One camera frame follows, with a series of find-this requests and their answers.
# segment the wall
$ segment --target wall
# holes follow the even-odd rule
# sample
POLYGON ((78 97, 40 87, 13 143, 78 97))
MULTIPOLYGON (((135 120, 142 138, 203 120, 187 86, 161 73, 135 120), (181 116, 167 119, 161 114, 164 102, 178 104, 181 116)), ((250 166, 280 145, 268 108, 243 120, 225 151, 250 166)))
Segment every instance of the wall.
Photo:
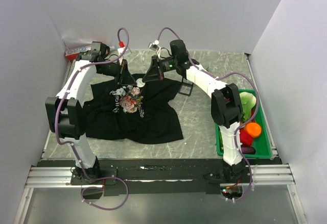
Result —
POLYGON ((282 0, 250 56, 309 223, 326 223, 327 0, 282 0))
POLYGON ((0 0, 0 223, 12 223, 49 131, 44 101, 67 62, 39 0, 0 0))
MULTIPOLYGON (((280 0, 41 0, 68 47, 116 44, 126 27, 131 47, 146 49, 172 27, 189 49, 251 53, 280 0)), ((168 46, 171 34, 164 34, 168 46)))

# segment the gray floor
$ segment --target gray floor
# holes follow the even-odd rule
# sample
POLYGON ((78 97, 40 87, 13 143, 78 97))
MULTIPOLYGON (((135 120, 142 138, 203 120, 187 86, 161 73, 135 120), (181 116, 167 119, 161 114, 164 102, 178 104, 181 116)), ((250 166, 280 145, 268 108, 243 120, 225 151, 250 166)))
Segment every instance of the gray floor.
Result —
MULTIPOLYGON (((102 197, 114 207, 124 196, 102 197)), ((297 223, 287 186, 256 186, 236 204, 204 193, 132 194, 120 209, 103 211, 81 203, 80 189, 34 189, 24 224, 66 223, 297 223)))
MULTIPOLYGON (((150 66, 153 51, 133 51, 128 60, 131 73, 145 73, 150 66)), ((190 52, 191 56, 212 74, 222 77, 232 71, 239 71, 250 77, 250 71, 244 53, 190 52)), ((181 80, 175 72, 165 73, 166 78, 181 80)), ((97 74, 91 84, 111 80, 97 74)), ((225 80, 235 83, 239 89, 251 89, 250 84, 241 76, 232 76, 225 80)), ((92 99, 90 86, 85 94, 85 101, 92 99)), ((197 86, 190 97, 177 94, 169 102, 178 114, 183 140, 159 145, 143 145, 128 139, 108 141, 89 138, 89 144, 99 158, 219 158, 216 149, 216 134, 211 118, 209 97, 197 86)), ((72 158, 68 146, 59 146, 55 136, 50 134, 44 159, 72 158)))

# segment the green plastic bin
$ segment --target green plastic bin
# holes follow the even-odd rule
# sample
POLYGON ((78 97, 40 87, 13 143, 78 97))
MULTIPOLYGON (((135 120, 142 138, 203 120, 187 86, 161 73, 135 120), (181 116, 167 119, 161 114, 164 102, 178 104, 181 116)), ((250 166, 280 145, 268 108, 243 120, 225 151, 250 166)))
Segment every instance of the green plastic bin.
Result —
MULTIPOLYGON (((254 90, 239 90, 239 92, 249 92, 255 96, 254 90)), ((252 147, 255 148, 255 154, 244 154, 246 158, 256 158, 256 159, 270 159, 271 158, 271 148, 270 148, 270 143, 268 139, 268 134, 267 134, 267 129, 266 129, 266 124, 265 124, 265 119, 264 115, 262 113, 261 106, 259 107, 258 113, 255 116, 255 122, 258 123, 261 128, 262 132, 261 135, 258 138, 255 138, 253 140, 252 147)), ((219 141, 219 127, 217 124, 216 125, 216 142, 217 142, 217 153, 220 156, 224 155, 224 150, 221 149, 223 147, 223 144, 221 141, 219 141)))

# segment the gray marble surface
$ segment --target gray marble surface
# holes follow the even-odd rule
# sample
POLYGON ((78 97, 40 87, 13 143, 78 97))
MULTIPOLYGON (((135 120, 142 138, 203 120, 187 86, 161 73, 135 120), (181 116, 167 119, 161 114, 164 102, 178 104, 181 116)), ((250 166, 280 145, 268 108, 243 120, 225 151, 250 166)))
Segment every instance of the gray marble surface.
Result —
MULTIPOLYGON (((132 51, 125 58, 131 73, 145 73, 150 66, 153 51, 132 51)), ((190 51, 191 56, 212 74, 222 77, 239 71, 250 77, 244 53, 223 53, 190 51)), ((175 71, 165 73, 166 78, 181 80, 175 71)), ((112 77, 95 75, 91 84, 111 80, 112 77)), ((241 76, 231 76, 225 80, 235 83, 239 89, 251 89, 251 85, 241 76)), ((85 101, 91 100, 90 86, 85 93, 85 101)), ((183 140, 157 145, 144 145, 124 140, 99 140, 89 138, 90 148, 98 158, 221 158, 217 155, 215 125, 211 118, 211 100, 199 87, 194 86, 191 96, 177 94, 169 102, 178 114, 183 131, 183 140)), ((44 159, 73 158, 68 146, 59 146, 54 134, 50 134, 44 159)))

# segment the purple cable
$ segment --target purple cable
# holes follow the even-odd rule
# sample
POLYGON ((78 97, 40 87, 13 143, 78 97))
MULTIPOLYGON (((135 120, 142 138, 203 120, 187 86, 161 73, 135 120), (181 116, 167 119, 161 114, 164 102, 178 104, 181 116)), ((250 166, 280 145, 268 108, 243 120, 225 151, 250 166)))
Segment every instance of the purple cable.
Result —
MULTIPOLYGON (((120 40, 120 31, 121 31, 121 30, 124 30, 125 33, 126 33, 127 43, 126 43, 126 47, 125 47, 125 49, 123 50, 123 52, 122 52, 122 53, 121 53, 121 54, 120 54, 116 59, 114 59, 114 60, 112 60, 112 61, 108 61, 108 62, 96 62, 96 63, 86 64, 86 65, 82 66, 80 70, 83 70, 83 69, 85 69, 85 68, 87 68, 87 67, 90 67, 90 66, 93 66, 93 65, 105 65, 105 64, 110 64, 110 63, 112 63, 112 62, 115 62, 115 61, 119 60, 119 58, 123 56, 123 54, 125 53, 125 51, 126 51, 127 48, 128 48, 128 45, 129 45, 129 34, 128 34, 128 31, 127 31, 125 28, 120 28, 120 29, 118 30, 117 35, 118 35, 118 40, 119 40, 119 42, 121 42, 121 40, 120 40)), ((69 82, 69 84, 68 84, 68 86, 67 86, 67 90, 69 90, 69 89, 72 87, 72 85, 73 85, 73 83, 74 83, 74 81, 75 81, 75 79, 76 79, 76 77, 77 77, 77 75, 78 75, 79 72, 80 72, 80 71, 77 70, 77 71, 73 74, 72 79, 71 79, 71 81, 69 82)), ((68 96, 68 92, 66 91, 66 92, 64 93, 64 96, 62 97, 61 101, 59 102, 58 108, 57 108, 57 110, 56 110, 56 116, 55 116, 55 134, 56 134, 57 142, 58 142, 60 145, 65 145, 65 144, 67 144, 67 143, 70 143, 70 144, 73 143, 72 141, 61 142, 61 141, 60 141, 60 138, 59 138, 59 130, 58 130, 59 115, 60 115, 60 110, 61 110, 62 104, 63 104, 64 100, 67 98, 67 96, 68 96)), ((71 147, 72 147, 72 150, 73 150, 73 152, 74 152, 74 154, 75 154, 75 156, 76 156, 76 159, 77 159, 78 161, 80 161, 80 165, 81 165, 82 171, 83 171, 85 177, 86 177, 88 180, 91 180, 91 181, 100 181, 100 180, 115 179, 115 180, 121 181, 121 182, 125 185, 125 188, 126 188, 126 197, 125 197, 124 201, 123 201, 120 205, 118 205, 117 207, 114 207, 114 208, 104 208, 104 207, 98 206, 98 205, 96 205, 96 204, 94 204, 94 203, 91 203, 90 201, 86 200, 86 199, 83 197, 83 193, 84 193, 84 191, 86 191, 87 189, 102 189, 102 188, 99 188, 99 187, 87 187, 87 188, 83 189, 82 192, 81 192, 81 197, 82 197, 83 201, 86 202, 86 203, 89 204, 89 205, 92 205, 92 206, 94 206, 94 207, 96 207, 96 208, 99 208, 99 209, 102 209, 102 210, 116 210, 116 209, 120 208, 121 206, 123 206, 124 203, 127 201, 128 193, 129 193, 129 191, 128 191, 128 186, 127 186, 127 184, 124 182, 124 180, 122 180, 122 179, 120 179, 120 178, 117 178, 117 177, 102 177, 102 178, 98 178, 98 179, 93 179, 93 178, 91 178, 91 177, 87 174, 87 172, 86 172, 86 170, 85 170, 85 167, 84 167, 84 165, 83 165, 83 162, 81 161, 81 158, 80 158, 80 156, 78 155, 75 146, 72 144, 71 147)))
MULTIPOLYGON (((172 33, 173 33, 173 34, 174 34, 178 39, 180 39, 179 36, 175 33, 175 31, 173 31, 171 28, 165 27, 165 28, 163 28, 163 29, 160 31, 157 40, 160 40, 161 34, 162 34, 163 31, 166 30, 166 29, 167 29, 167 30, 170 30, 170 31, 171 31, 171 32, 172 32, 172 33)), ((192 61, 192 58, 191 58, 191 56, 190 56, 189 53, 188 53, 188 57, 189 57, 189 61, 190 61, 190 63, 191 63, 195 68, 197 68, 198 70, 200 70, 200 68, 199 68, 197 65, 195 65, 194 62, 192 61)), ((249 162, 249 161, 247 160, 247 158, 243 155, 242 150, 238 147, 238 145, 237 145, 236 135, 237 135, 237 131, 238 131, 239 129, 243 128, 244 126, 246 126, 248 123, 250 123, 250 122, 255 118, 256 114, 258 113, 259 105, 260 105, 259 93, 258 93, 258 91, 257 91, 257 89, 256 89, 256 87, 255 87, 255 85, 254 85, 254 83, 252 82, 252 80, 249 79, 249 77, 247 77, 246 75, 244 75, 244 74, 242 74, 242 73, 240 73, 240 72, 231 72, 231 73, 225 75, 224 77, 217 78, 216 76, 214 76, 213 74, 209 73, 208 71, 206 71, 206 70, 204 70, 204 69, 201 69, 201 71, 204 72, 205 74, 209 75, 210 77, 214 78, 214 79, 217 80, 217 81, 223 80, 223 79, 225 79, 225 78, 227 78, 227 77, 229 77, 229 76, 231 76, 231 75, 233 75, 233 74, 238 74, 238 75, 244 77, 244 78, 245 78, 245 79, 250 83, 250 85, 252 86, 252 88, 253 88, 253 90, 254 90, 254 92, 255 92, 255 97, 256 97, 256 107, 255 107, 255 110, 254 110, 253 115, 252 115, 252 116, 251 116, 251 117, 250 117, 246 122, 244 122, 242 125, 238 126, 238 127, 235 129, 235 131, 234 131, 234 143, 235 143, 235 146, 236 146, 237 150, 240 152, 240 154, 241 154, 242 158, 244 159, 244 161, 246 162, 246 164, 248 165, 248 167, 249 167, 249 172, 250 172, 250 182, 249 182, 249 186, 248 186, 248 188, 246 189, 246 191, 244 192, 244 194, 243 194, 241 197, 239 197, 238 199, 235 200, 235 201, 238 201, 238 200, 241 200, 243 197, 245 197, 245 196, 249 193, 249 191, 250 191, 250 189, 251 189, 251 186, 252 186, 253 179, 252 179, 252 170, 251 170, 250 162, 249 162)))

